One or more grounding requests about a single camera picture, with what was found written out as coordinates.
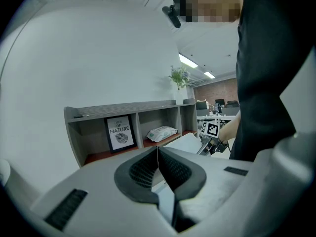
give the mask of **gray shelf unit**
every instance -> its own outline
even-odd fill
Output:
[[[185,99],[183,105],[176,105],[175,100],[166,100],[84,108],[65,107],[66,131],[79,167],[84,165],[89,154],[110,150],[104,118],[128,114],[131,115],[138,148],[143,148],[144,142],[145,147],[149,146],[146,140],[147,133],[163,125],[178,129],[178,136],[174,136],[173,139],[181,137],[185,130],[198,130],[194,99]],[[74,118],[76,115],[89,116]]]

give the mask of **computer monitor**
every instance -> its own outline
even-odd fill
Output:
[[[225,105],[224,99],[215,99],[215,103],[219,103],[220,106]]]
[[[207,109],[207,104],[205,101],[196,102],[196,107],[197,107],[197,110],[205,110],[205,109]]]

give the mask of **ceiling light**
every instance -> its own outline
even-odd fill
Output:
[[[212,75],[210,72],[205,72],[204,74],[205,74],[205,75],[207,75],[208,77],[211,77],[212,79],[214,79],[214,78],[215,78],[215,76],[214,76],[214,75]]]
[[[184,57],[182,54],[179,54],[180,61],[184,64],[187,64],[191,68],[196,68],[198,65],[193,61],[189,60],[188,58]]]

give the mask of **ceiling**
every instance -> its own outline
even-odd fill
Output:
[[[31,14],[36,12],[46,2],[56,0],[26,0],[20,11],[15,16],[15,21],[8,27],[11,32],[21,23],[26,21]],[[141,4],[149,9],[162,13],[163,6],[173,4],[172,0],[115,0],[128,1]],[[207,83],[236,77],[236,55],[238,51],[237,24],[217,23],[186,23],[181,20],[181,28],[175,28],[165,17],[173,38],[181,54],[193,60],[198,67],[190,72],[190,86],[204,85]],[[211,72],[216,79],[210,79],[204,72]]]

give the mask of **green plant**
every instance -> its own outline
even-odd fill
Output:
[[[169,76],[171,81],[174,81],[177,84],[178,90],[184,88],[186,83],[189,81],[189,73],[186,72],[185,68],[173,68],[171,66],[171,76]]]

